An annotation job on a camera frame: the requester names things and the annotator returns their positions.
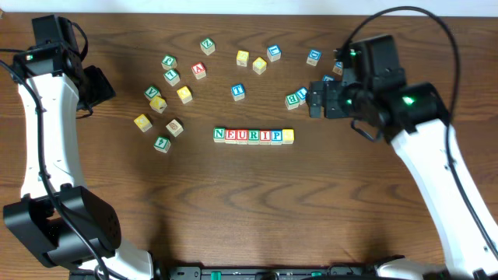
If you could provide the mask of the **green N block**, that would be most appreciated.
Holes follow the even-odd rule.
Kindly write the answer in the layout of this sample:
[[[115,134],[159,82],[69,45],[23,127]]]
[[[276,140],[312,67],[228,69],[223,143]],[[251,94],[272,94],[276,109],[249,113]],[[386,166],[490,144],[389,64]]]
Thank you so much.
[[[213,141],[219,143],[225,142],[225,134],[225,128],[213,128]]]

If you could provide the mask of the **yellow S block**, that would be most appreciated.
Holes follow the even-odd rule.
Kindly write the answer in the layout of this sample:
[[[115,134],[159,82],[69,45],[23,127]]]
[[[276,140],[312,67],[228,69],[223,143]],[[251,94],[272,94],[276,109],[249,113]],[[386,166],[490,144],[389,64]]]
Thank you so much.
[[[295,140],[295,132],[293,129],[282,129],[282,143],[283,145],[292,145]]]

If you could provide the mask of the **red I block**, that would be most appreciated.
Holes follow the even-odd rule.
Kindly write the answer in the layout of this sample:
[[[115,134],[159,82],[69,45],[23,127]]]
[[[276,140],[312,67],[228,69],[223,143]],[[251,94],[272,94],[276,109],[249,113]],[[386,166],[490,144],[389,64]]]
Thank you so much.
[[[270,130],[259,131],[259,144],[270,145],[272,142],[272,132]]]

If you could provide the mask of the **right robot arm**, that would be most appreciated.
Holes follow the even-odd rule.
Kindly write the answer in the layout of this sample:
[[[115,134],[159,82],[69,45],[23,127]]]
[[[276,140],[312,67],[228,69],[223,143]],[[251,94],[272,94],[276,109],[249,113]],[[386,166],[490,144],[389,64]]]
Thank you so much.
[[[437,229],[444,266],[407,260],[375,269],[378,278],[495,279],[497,224],[461,155],[450,114],[429,82],[408,85],[391,35],[347,44],[337,55],[339,81],[316,81],[307,94],[312,118],[349,118],[378,130],[406,165]]]

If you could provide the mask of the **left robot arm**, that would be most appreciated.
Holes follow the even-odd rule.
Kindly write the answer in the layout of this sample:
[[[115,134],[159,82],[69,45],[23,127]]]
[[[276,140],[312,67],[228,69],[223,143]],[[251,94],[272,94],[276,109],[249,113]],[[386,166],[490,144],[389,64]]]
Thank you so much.
[[[6,66],[26,118],[26,172],[20,200],[3,208],[17,240],[47,268],[72,279],[158,279],[152,255],[121,236],[111,205],[86,186],[76,122],[114,97],[102,71],[83,67],[81,27],[64,17],[33,19],[36,43]]]

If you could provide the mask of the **red U block moved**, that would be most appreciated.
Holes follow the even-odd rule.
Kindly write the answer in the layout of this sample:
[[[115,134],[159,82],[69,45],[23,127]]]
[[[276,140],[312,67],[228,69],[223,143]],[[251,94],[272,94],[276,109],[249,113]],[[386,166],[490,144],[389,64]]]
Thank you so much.
[[[248,144],[248,130],[247,129],[238,129],[236,140],[238,145],[247,145]]]

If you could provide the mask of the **red E block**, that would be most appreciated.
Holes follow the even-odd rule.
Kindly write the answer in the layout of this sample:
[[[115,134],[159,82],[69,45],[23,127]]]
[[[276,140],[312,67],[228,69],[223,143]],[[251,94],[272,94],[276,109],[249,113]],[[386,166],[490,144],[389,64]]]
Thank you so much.
[[[225,143],[226,144],[236,144],[237,143],[237,131],[234,129],[225,130]]]

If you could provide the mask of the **blue P block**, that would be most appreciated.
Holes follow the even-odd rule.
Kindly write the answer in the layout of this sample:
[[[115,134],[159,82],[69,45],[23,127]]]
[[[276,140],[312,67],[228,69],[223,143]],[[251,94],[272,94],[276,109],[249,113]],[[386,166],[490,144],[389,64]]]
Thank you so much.
[[[272,145],[282,144],[282,130],[271,130],[271,144]]]

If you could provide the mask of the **green R block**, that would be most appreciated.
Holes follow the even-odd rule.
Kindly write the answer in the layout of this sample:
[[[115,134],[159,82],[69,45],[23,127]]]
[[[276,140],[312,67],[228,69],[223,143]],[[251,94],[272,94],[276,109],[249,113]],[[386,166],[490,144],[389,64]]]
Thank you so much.
[[[249,145],[259,145],[260,144],[260,131],[259,130],[249,130],[248,131],[248,144]]]

